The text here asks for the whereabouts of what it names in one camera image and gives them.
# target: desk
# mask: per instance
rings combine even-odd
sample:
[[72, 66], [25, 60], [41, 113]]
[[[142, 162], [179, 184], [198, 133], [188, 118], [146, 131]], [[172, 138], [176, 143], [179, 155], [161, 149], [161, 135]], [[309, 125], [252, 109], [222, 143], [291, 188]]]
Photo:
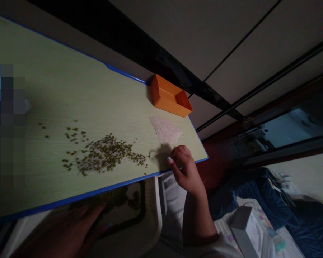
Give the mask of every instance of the desk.
[[[14, 146], [25, 145], [25, 172], [14, 172], [14, 176], [25, 176], [25, 186], [0, 188], [1, 222], [163, 172], [149, 160], [148, 168], [124, 162], [103, 175], [84, 177], [75, 166], [68, 171], [61, 160], [70, 158], [67, 151], [83, 149], [85, 143], [75, 145], [67, 140], [65, 133], [74, 132], [67, 127], [86, 131], [91, 141], [110, 133], [128, 143], [136, 141], [132, 151], [148, 155], [160, 147], [149, 116], [161, 116], [183, 131], [177, 145], [186, 145], [196, 161], [208, 158], [189, 117], [155, 108], [149, 86], [2, 17], [1, 63], [14, 64], [15, 80], [25, 76], [25, 96], [31, 102], [25, 118], [25, 139], [13, 139]], [[21, 150], [14, 151], [15, 163], [24, 160]], [[2, 183], [12, 177], [3, 176]]]

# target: orange container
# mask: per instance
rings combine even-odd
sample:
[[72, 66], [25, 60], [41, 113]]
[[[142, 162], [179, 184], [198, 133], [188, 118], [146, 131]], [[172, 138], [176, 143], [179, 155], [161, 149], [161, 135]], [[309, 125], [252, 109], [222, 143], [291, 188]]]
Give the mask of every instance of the orange container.
[[159, 75], [154, 76], [151, 87], [155, 107], [182, 117], [186, 117], [193, 111], [185, 90], [178, 88]]

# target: blue desk edge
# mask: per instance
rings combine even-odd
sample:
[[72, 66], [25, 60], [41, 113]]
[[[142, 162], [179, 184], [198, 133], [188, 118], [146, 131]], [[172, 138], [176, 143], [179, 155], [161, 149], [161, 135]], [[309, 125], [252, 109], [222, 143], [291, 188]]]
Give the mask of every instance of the blue desk edge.
[[[24, 28], [26, 28], [28, 30], [31, 30], [31, 31], [39, 34], [39, 35], [42, 35], [42, 36], [44, 36], [44, 37], [46, 37], [48, 39], [51, 39], [51, 40], [53, 40], [53, 41], [55, 41], [55, 42], [57, 42], [57, 43], [59, 43], [61, 45], [64, 45], [64, 46], [66, 46], [68, 48], [71, 48], [74, 51], [77, 51], [77, 52], [79, 52], [81, 54], [84, 54], [84, 55], [86, 55], [86, 56], [88, 56], [88, 57], [90, 57], [92, 59], [95, 59], [95, 60], [103, 63], [104, 65], [106, 65], [106, 67], [108, 67], [110, 70], [113, 70], [113, 71], [115, 71], [115, 72], [117, 72], [119, 74], [122, 74], [124, 76], [127, 76], [128, 78], [133, 79], [135, 81], [138, 81], [138, 82], [140, 82], [142, 84], [148, 85], [145, 81], [143, 81], [143, 80], [141, 80], [139, 78], [136, 78], [136, 77], [134, 77], [134, 76], [132, 76], [130, 74], [127, 74], [126, 72], [123, 72], [123, 71], [121, 71], [121, 70], [119, 70], [119, 69], [117, 69], [117, 68], [115, 68], [115, 67], [113, 67], [113, 66], [111, 66], [109, 64], [106, 64], [106, 63], [104, 63], [101, 60], [98, 60], [98, 59], [96, 59], [96, 58], [94, 58], [92, 56], [89, 56], [89, 55], [87, 55], [85, 53], [82, 53], [82, 52], [80, 52], [80, 51], [78, 51], [78, 50], [76, 50], [76, 49], [74, 49], [74, 48], [72, 48], [72, 47], [70, 47], [70, 46], [68, 46], [68, 45], [66, 45], [64, 43], [61, 43], [61, 42], [59, 42], [57, 40], [54, 40], [52, 38], [49, 38], [49, 37], [43, 35], [40, 32], [37, 32], [35, 30], [32, 30], [32, 29], [30, 29], [28, 27], [25, 27], [23, 25], [20, 25], [20, 24], [18, 24], [18, 25], [19, 26], [22, 26], [22, 27], [24, 27]], [[200, 159], [198, 161], [195, 161], [195, 163], [199, 163], [201, 161], [207, 160], [208, 159], [207, 152], [206, 152], [206, 155], [207, 155], [207, 158], [204, 158], [204, 159]], [[132, 179], [132, 180], [128, 180], [128, 181], [125, 181], [125, 182], [122, 182], [122, 183], [118, 183], [116, 185], [107, 186], [107, 187], [104, 187], [104, 188], [101, 188], [101, 189], [97, 189], [97, 190], [94, 190], [94, 191], [91, 191], [91, 192], [87, 192], [87, 193], [83, 193], [83, 194], [80, 194], [80, 195], [76, 195], [76, 196], [73, 196], [73, 197], [70, 197], [70, 198], [66, 198], [66, 199], [63, 199], [63, 200], [59, 200], [59, 201], [56, 201], [56, 202], [52, 202], [52, 203], [49, 203], [49, 204], [45, 204], [45, 205], [42, 205], [42, 206], [38, 206], [38, 207], [35, 207], [35, 208], [32, 208], [32, 209], [24, 210], [24, 211], [21, 211], [21, 212], [18, 212], [18, 213], [9, 214], [9, 215], [0, 217], [0, 224], [8, 223], [8, 222], [11, 222], [13, 220], [17, 220], [17, 219], [20, 219], [22, 217], [30, 216], [30, 215], [33, 215], [33, 214], [36, 214], [36, 213], [39, 213], [39, 212], [43, 212], [43, 211], [55, 209], [57, 207], [60, 207], [60, 206], [66, 205], [66, 204], [70, 204], [72, 202], [76, 202], [76, 201], [79, 201], [79, 200], [82, 200], [82, 199], [85, 199], [85, 198], [88, 198], [88, 197], [91, 197], [91, 196], [94, 196], [94, 195], [97, 195], [97, 194], [101, 194], [101, 193], [104, 193], [104, 192], [107, 192], [107, 191], [110, 191], [110, 190], [113, 190], [113, 189], [116, 189], [116, 188], [119, 188], [119, 187], [122, 187], [122, 186], [125, 186], [125, 185], [130, 185], [132, 183], [135, 183], [135, 182], [138, 182], [138, 181], [141, 181], [141, 180], [145, 180], [145, 179], [148, 179], [148, 178], [151, 178], [151, 177], [154, 177], [154, 176], [158, 176], [158, 175], [163, 174], [163, 173], [168, 172], [168, 171], [170, 171], [170, 169], [163, 170], [163, 171], [159, 171], [159, 172], [156, 172], [156, 173], [153, 173], [153, 174], [149, 174], [149, 175], [146, 175], [146, 176], [138, 177], [138, 178], [135, 178], [135, 179]]]

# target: hand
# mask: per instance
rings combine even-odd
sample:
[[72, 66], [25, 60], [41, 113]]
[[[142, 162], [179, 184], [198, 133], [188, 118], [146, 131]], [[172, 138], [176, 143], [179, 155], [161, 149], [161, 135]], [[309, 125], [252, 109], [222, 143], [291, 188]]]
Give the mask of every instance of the hand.
[[[182, 168], [179, 169], [176, 162], [179, 161]], [[172, 168], [173, 174], [177, 183], [191, 194], [206, 193], [205, 186], [197, 171], [195, 161], [191, 156], [190, 150], [180, 145], [171, 151], [171, 158], [168, 158], [168, 163]]]
[[96, 240], [108, 229], [98, 227], [85, 239], [105, 204], [92, 209], [88, 205], [61, 215], [12, 256], [78, 258], [88, 253]]

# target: rice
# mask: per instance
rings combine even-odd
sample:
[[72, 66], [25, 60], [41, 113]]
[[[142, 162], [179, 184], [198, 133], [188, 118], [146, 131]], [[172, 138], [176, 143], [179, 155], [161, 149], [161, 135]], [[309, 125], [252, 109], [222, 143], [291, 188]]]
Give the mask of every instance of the rice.
[[173, 145], [183, 133], [181, 129], [160, 116], [150, 116], [151, 124], [157, 133], [158, 140], [163, 144]]

